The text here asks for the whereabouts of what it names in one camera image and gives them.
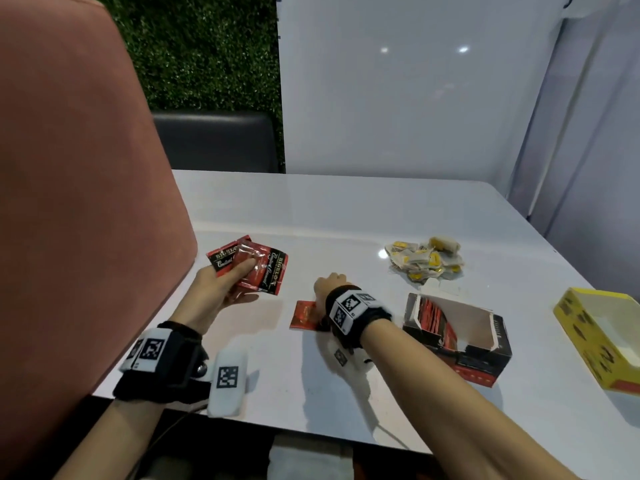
white table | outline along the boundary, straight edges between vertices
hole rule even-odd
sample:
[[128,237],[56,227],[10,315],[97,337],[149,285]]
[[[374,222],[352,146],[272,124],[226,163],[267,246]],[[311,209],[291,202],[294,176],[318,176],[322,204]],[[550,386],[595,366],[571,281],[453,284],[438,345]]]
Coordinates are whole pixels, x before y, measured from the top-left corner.
[[[448,234],[467,266],[465,299],[504,317],[513,358],[496,385],[477,389],[585,479],[636,479],[640,401],[605,393],[552,308],[569,286],[588,287],[488,184],[443,180],[175,171],[198,240],[191,272],[149,326],[166,320],[205,256],[249,233],[289,254],[280,295],[220,313],[204,338],[210,356],[249,350],[250,384],[239,420],[428,452],[377,370],[369,400],[324,359],[324,334],[290,330],[299,299],[332,271],[398,315],[415,288],[378,256],[385,243]],[[115,368],[95,391],[112,397]]]

forearm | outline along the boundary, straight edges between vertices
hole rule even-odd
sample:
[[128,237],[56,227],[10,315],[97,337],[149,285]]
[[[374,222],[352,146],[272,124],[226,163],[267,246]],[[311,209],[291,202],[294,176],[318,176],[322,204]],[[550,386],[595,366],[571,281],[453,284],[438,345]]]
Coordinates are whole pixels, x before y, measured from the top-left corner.
[[436,355],[388,320],[360,339],[398,405],[455,479],[575,480]]
[[147,449],[163,410],[164,404],[114,400],[54,480],[124,480]]

green hedge wall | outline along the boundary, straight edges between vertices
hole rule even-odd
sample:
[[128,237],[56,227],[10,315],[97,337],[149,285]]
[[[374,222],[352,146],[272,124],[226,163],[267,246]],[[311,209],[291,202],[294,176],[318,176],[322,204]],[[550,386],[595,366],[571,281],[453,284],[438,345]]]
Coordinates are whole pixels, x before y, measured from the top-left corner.
[[98,1],[151,109],[266,112],[284,170],[275,0]]

wrist-mounted device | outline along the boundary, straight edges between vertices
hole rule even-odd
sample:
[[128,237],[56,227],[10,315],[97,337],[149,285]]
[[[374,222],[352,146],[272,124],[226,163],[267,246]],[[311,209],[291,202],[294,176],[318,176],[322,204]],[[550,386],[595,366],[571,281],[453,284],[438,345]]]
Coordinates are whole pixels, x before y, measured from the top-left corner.
[[358,348],[360,336],[371,322],[391,320],[391,313],[377,299],[355,285],[340,286],[324,302],[332,332],[345,348]]
[[211,384],[204,380],[208,358],[201,334],[180,323],[160,323],[133,345],[113,395],[123,401],[197,403],[209,396]]

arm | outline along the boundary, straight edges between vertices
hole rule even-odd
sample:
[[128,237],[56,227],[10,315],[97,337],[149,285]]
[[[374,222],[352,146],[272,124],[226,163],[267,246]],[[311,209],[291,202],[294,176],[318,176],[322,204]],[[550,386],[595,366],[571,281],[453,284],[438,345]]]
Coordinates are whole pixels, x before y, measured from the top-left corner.
[[[316,282],[316,307],[350,284],[341,274]],[[577,480],[569,469],[389,320],[375,320],[360,343],[416,432],[456,480]]]
[[[227,297],[254,265],[255,260],[249,259],[220,278],[212,266],[199,270],[170,320],[203,335],[222,308],[257,299],[254,294],[233,302]],[[124,480],[147,450],[163,410],[164,404],[114,400],[54,480]]]

